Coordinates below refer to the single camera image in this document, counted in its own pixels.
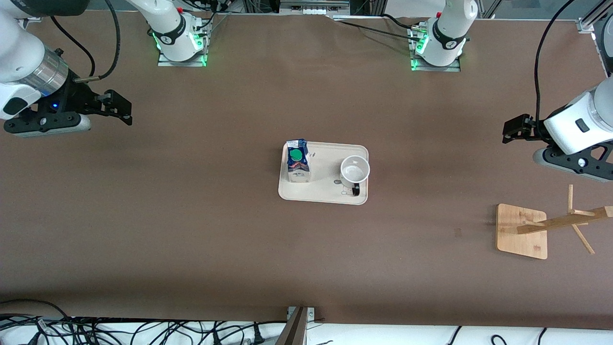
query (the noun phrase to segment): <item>white mug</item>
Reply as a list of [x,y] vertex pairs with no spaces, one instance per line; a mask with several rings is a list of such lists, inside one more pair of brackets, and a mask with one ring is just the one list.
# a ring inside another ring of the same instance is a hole
[[351,188],[354,196],[360,195],[360,183],[368,179],[370,165],[366,158],[349,156],[341,163],[341,182]]

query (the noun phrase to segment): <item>white tray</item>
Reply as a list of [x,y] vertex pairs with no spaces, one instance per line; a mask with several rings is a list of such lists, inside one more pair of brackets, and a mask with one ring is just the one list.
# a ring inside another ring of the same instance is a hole
[[368,199],[368,179],[360,184],[360,195],[353,196],[351,189],[340,183],[342,161],[351,155],[368,160],[368,150],[361,145],[331,144],[309,141],[308,162],[311,182],[290,182],[287,176],[287,144],[281,155],[279,196],[285,200],[314,201],[317,203],[361,205]]

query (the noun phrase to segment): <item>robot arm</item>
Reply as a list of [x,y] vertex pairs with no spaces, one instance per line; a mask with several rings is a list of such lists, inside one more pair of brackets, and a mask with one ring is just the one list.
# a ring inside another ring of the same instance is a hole
[[474,0],[447,0],[440,17],[425,22],[428,36],[417,53],[434,66],[450,65],[462,54],[466,33],[478,12]]
[[[202,19],[180,13],[170,0],[128,0],[150,24],[168,60],[184,61],[202,50]],[[29,17],[80,15],[89,0],[0,0],[0,118],[17,136],[91,128],[89,114],[132,124],[132,105],[113,90],[91,91],[61,58],[18,22]]]
[[89,1],[0,0],[0,118],[17,136],[89,130],[88,114],[131,125],[131,103],[113,90],[99,95],[18,21],[32,16],[79,15]]
[[607,162],[613,152],[611,95],[613,79],[608,78],[539,123],[528,114],[520,115],[504,123],[503,143],[545,141],[548,146],[533,155],[538,164],[609,182],[613,180],[613,164]]
[[164,56],[185,61],[204,48],[202,19],[179,13],[170,0],[127,0],[145,17]]

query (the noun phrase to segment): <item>black mug handle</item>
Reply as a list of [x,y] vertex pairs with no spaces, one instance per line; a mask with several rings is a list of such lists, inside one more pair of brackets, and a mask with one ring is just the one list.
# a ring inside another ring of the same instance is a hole
[[353,188],[351,189],[351,191],[353,192],[353,196],[359,196],[360,195],[360,184],[353,184]]

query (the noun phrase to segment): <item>table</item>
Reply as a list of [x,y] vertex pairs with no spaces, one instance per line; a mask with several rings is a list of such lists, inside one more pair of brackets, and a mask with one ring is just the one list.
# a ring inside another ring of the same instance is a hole
[[[105,71],[110,15],[60,22]],[[326,322],[613,324],[610,223],[582,228],[596,255],[570,229],[544,261],[495,249],[498,203],[561,215],[568,183],[578,208],[613,203],[611,185],[534,164],[542,143],[501,143],[504,121],[534,112],[546,22],[476,21],[456,74],[411,71],[406,41],[320,16],[232,15],[206,68],[157,68],[142,16],[120,22],[119,65],[91,86],[130,100],[132,127],[93,115],[89,133],[0,135],[3,299],[87,316],[265,320],[303,303]],[[48,20],[31,31],[89,70]],[[556,23],[543,113],[603,78],[590,36]],[[368,201],[282,200],[294,138],[368,148]]]

